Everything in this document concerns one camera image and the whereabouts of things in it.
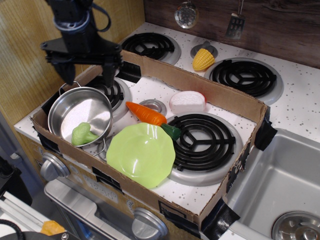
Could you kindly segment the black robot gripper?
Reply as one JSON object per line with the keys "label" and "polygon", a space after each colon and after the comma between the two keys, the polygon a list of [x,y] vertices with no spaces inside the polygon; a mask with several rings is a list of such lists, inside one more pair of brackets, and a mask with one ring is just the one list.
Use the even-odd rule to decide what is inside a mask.
{"label": "black robot gripper", "polygon": [[47,40],[40,48],[46,60],[53,64],[62,80],[72,85],[76,75],[75,65],[100,65],[106,87],[112,87],[116,70],[123,65],[122,47],[102,38],[88,25],[82,31],[63,31],[61,38]]}

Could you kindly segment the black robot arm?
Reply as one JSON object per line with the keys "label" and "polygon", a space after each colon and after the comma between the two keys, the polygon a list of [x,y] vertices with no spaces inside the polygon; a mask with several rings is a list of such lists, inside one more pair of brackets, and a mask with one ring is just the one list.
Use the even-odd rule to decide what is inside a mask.
{"label": "black robot arm", "polygon": [[99,33],[111,27],[107,20],[99,29],[93,10],[107,15],[107,11],[91,0],[49,0],[55,27],[62,37],[41,43],[46,60],[68,85],[76,76],[76,65],[98,65],[102,67],[102,79],[107,87],[114,84],[116,71],[123,66],[122,47],[102,38]]}

